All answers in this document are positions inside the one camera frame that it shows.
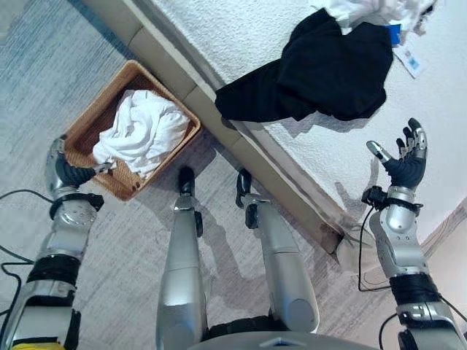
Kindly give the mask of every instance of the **floor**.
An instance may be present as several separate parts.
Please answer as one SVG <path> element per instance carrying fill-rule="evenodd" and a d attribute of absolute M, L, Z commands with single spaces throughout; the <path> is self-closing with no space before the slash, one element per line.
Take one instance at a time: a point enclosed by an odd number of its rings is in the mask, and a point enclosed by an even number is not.
<path fill-rule="evenodd" d="M 50 142 L 93 100 L 132 54 L 89 9 L 76 0 L 30 1 L 12 23 L 1 61 L 0 179 L 2 192 L 45 191 L 45 154 Z M 269 309 L 260 242 L 244 226 L 234 204 L 240 165 L 207 131 L 135 199 L 104 195 L 80 269 L 75 308 L 82 312 L 80 349 L 154 349 L 159 281 L 177 197 L 177 169 L 196 172 L 200 239 L 208 323 L 266 314 Z M 254 188 L 269 194 L 255 183 Z M 377 345 L 377 330 L 393 312 L 388 292 L 359 293 L 353 277 L 313 241 L 280 205 L 302 251 L 317 294 L 319 333 Z M 1 244 L 34 257 L 50 229 L 48 205 L 21 194 L 1 204 Z M 0 256 L 2 262 L 9 260 Z M 26 276 L 27 270 L 16 269 Z M 0 275 L 0 308 L 8 307 L 13 280 Z"/>

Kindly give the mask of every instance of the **white bed cover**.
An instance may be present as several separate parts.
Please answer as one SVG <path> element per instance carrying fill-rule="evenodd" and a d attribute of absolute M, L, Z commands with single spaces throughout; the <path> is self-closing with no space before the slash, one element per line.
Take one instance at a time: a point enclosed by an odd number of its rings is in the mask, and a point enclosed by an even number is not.
<path fill-rule="evenodd" d="M 151 0 L 227 83 L 280 57 L 293 28 L 316 10 L 307 0 Z M 366 149 L 375 139 L 397 155 L 395 139 L 410 117 L 426 129 L 425 178 L 417 190 L 423 241 L 467 194 L 467 2 L 440 4 L 427 34 L 411 34 L 427 70 L 413 79 L 395 58 L 386 79 L 387 101 L 369 120 L 341 122 L 313 114 L 300 122 L 246 122 L 257 142 L 302 192 L 314 183 L 354 219 L 361 193 L 389 179 Z"/>

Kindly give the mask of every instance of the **white fabric pile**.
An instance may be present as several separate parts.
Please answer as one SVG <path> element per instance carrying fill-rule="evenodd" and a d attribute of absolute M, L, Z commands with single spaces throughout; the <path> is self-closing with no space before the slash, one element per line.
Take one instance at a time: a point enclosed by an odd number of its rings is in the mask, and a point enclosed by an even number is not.
<path fill-rule="evenodd" d="M 400 24 L 401 32 L 424 32 L 426 10 L 434 0 L 316 0 L 312 6 L 325 7 L 342 28 L 352 28 L 362 22 L 377 25 Z"/>
<path fill-rule="evenodd" d="M 99 134 L 94 160 L 115 163 L 121 159 L 130 171 L 145 178 L 182 141 L 188 122 L 174 102 L 148 90 L 127 90 L 114 125 Z"/>

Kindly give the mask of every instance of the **wicker basket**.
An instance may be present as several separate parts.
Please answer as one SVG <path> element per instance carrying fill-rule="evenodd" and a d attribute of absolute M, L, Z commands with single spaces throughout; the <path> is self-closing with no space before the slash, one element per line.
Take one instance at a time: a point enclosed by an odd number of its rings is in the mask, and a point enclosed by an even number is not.
<path fill-rule="evenodd" d="M 190 122 L 183 140 L 146 179 L 132 173 L 122 160 L 117 160 L 117 168 L 110 170 L 108 174 L 99 174 L 94 177 L 95 182 L 123 201 L 133 198 L 154 180 L 177 154 L 194 140 L 201 129 L 199 119 L 150 72 L 136 61 L 128 61 L 66 132 L 65 154 L 66 159 L 72 165 L 90 166 L 94 163 L 93 147 L 99 141 L 99 133 L 112 127 L 118 102 L 128 89 L 151 90 L 157 95 L 172 100 L 190 119 Z"/>

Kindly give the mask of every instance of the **black cloth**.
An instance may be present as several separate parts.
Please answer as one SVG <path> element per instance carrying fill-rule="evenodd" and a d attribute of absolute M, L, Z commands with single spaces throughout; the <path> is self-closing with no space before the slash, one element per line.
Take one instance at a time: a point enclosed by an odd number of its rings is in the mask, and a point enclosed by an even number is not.
<path fill-rule="evenodd" d="M 386 28 L 362 23 L 342 35 L 321 9 L 296 26 L 279 60 L 220 88 L 215 103 L 229 120 L 301 120 L 316 111 L 339 120 L 369 118 L 386 100 L 392 62 Z"/>

